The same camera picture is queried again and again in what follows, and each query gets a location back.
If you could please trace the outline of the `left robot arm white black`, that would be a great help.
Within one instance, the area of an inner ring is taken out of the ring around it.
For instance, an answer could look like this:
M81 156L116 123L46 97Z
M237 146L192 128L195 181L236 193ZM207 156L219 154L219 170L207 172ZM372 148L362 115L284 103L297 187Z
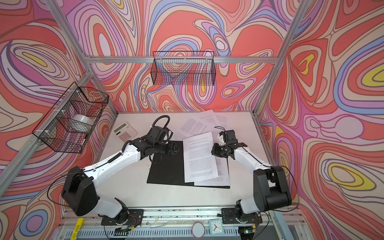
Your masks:
M116 154L85 168L72 168L66 175L62 198L79 217L96 213L116 225L124 225L130 216L128 207L118 198L98 194L97 188L146 157L175 155L179 148L171 142L172 135L167 127L152 126L143 137L125 142Z

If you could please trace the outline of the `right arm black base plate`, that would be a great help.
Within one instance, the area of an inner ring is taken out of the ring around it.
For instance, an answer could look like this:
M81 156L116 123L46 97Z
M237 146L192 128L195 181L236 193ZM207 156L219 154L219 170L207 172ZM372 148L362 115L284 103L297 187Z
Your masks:
M258 226L263 222L260 213L245 214L236 208L222 208L218 217L224 224L253 224Z

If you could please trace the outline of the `printed paper sheet stack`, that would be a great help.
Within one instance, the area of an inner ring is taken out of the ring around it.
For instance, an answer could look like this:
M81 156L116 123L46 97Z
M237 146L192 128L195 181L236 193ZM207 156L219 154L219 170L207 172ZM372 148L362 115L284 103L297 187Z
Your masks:
M173 131L172 140L182 141L185 138L212 133L214 140L217 140L221 131L227 128L227 118L215 113L213 110L188 113L185 117L176 120L171 128Z

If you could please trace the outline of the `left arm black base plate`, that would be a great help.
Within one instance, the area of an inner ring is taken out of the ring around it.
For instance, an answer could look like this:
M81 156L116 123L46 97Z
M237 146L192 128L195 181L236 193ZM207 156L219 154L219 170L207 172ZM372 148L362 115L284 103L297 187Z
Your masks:
M131 226L137 227L142 224L144 209L123 209L115 218L103 216L102 226Z

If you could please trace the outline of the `red folder black inside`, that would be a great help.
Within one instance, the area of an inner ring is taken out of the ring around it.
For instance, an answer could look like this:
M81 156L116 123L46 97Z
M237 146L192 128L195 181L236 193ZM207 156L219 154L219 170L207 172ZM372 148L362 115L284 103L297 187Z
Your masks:
M176 142L180 148L176 155L155 156L155 162L149 171L148 184L195 187L194 183L186 183L184 180L183 142Z

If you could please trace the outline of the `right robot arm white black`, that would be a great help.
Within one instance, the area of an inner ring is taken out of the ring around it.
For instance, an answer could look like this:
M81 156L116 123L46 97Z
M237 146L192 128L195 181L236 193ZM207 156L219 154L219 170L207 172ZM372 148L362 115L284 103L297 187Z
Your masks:
M235 205L235 218L240 222L250 221L252 215L288 207L292 204L290 187L282 167L273 166L257 157L245 143L240 143L235 131L219 133L212 155L232 158L253 174L253 195L238 200Z

